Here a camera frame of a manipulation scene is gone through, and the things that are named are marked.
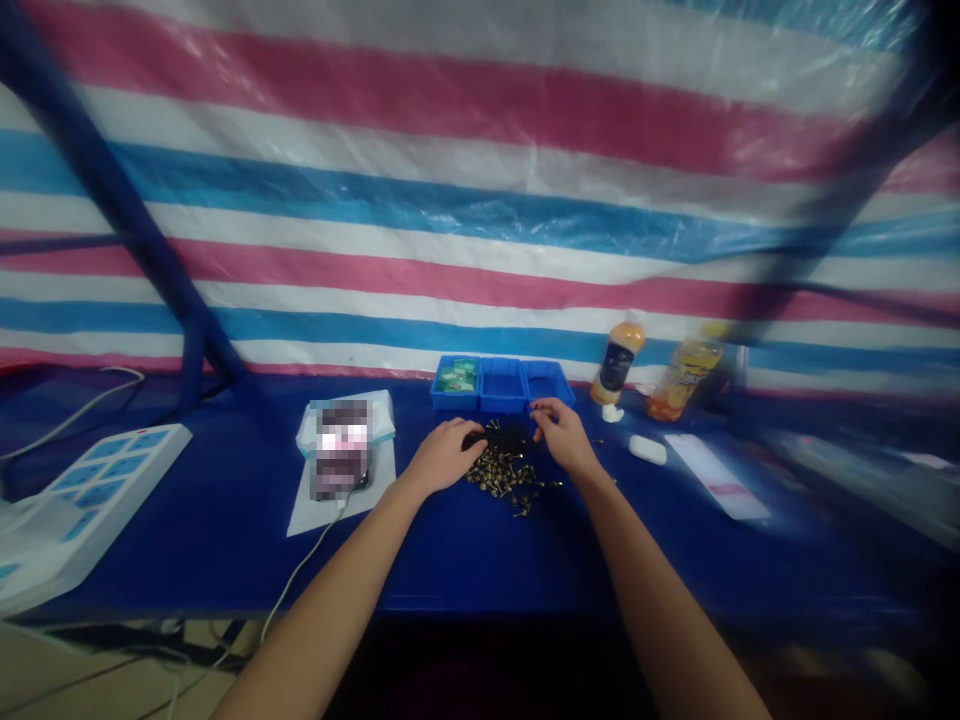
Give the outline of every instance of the power strip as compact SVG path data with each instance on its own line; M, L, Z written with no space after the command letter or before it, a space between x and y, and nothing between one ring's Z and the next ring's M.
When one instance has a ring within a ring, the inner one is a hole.
M43 492L5 508L0 619L82 583L192 437L161 425L104 438Z

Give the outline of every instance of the pile of screws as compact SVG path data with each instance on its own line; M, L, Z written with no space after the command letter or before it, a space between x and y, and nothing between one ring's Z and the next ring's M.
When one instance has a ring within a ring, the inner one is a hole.
M510 505L517 510L514 517L526 517L533 501L540 497L540 488L563 483L539 480L536 469L521 462L527 442L521 428L503 430L499 420L491 420L485 429L481 437L488 441L487 449L467 471L467 482L492 497L509 499Z

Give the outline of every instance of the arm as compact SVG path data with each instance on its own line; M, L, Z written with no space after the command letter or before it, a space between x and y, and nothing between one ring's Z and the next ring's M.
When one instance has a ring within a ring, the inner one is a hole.
M634 653L665 718L769 718L723 638L606 473L577 414L538 400L535 440L583 494Z
M480 457L483 428L457 418L420 446L406 472L336 552L227 692L215 720L319 718L326 712L423 501L459 480Z

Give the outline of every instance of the juice bottle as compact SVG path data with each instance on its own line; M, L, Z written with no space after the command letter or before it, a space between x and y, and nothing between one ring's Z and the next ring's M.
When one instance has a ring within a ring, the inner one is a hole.
M683 414L693 391L723 357L723 323L707 323L699 337L680 343L663 373L660 384L647 398L647 415L660 422L676 422Z
M626 319L610 331L607 352L603 356L593 387L590 388L590 397L595 403L616 404L620 399L633 359L646 340L643 328L640 327L644 314L642 310L631 310Z

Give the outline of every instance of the green item in bin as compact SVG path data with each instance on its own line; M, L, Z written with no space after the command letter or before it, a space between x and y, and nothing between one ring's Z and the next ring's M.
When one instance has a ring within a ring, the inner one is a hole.
M455 370L462 371L468 378L476 379L477 377L477 363L475 360L454 360L453 367Z
M473 382L464 378L440 381L441 392L474 392L476 387Z
M440 368L440 373L439 373L440 382L463 380L464 378L466 378L466 376L467 376L466 373L463 372L462 370L457 370L456 368L450 367L449 365L445 368Z

